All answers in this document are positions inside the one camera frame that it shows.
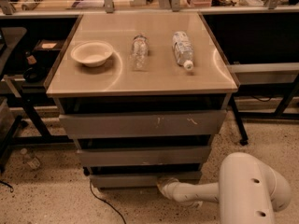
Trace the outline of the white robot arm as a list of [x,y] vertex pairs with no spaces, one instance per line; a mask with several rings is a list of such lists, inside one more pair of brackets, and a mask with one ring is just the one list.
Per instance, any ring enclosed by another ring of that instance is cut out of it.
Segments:
[[217,203],[221,224],[276,224],[275,213],[292,199],[284,176],[242,152],[223,160],[216,183],[194,185],[168,177],[159,179],[157,187],[167,199],[186,206]]

